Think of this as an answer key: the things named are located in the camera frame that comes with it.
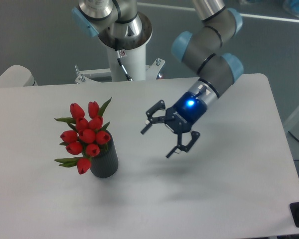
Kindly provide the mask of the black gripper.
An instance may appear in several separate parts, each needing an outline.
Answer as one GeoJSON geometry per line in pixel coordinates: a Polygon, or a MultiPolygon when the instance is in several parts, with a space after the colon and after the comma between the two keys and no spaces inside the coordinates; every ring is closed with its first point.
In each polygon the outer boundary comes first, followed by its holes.
{"type": "Polygon", "coordinates": [[[187,145],[182,144],[182,134],[191,131],[192,126],[207,111],[207,105],[196,98],[192,92],[186,92],[172,107],[166,110],[165,116],[153,116],[157,111],[165,111],[165,109],[164,100],[159,100],[146,111],[146,125],[141,130],[141,134],[145,134],[153,124],[165,122],[177,134],[176,146],[166,155],[166,158],[170,158],[177,150],[189,152],[199,139],[200,133],[192,131],[190,142],[187,145]]]}

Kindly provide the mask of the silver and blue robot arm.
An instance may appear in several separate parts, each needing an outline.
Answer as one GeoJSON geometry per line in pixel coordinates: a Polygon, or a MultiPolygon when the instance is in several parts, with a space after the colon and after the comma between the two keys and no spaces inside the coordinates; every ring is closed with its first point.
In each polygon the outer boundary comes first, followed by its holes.
{"type": "MultiPolygon", "coordinates": [[[[197,33],[182,32],[171,52],[194,72],[198,80],[170,108],[158,101],[147,110],[146,129],[162,123],[177,135],[172,152],[188,152],[200,134],[192,126],[243,74],[244,67],[234,55],[216,55],[243,25],[241,15],[221,0],[195,0],[195,10],[203,23],[197,33]]],[[[146,44],[152,36],[150,20],[138,11],[135,0],[81,0],[72,17],[90,37],[106,46],[113,81],[143,81],[146,44]]]]}

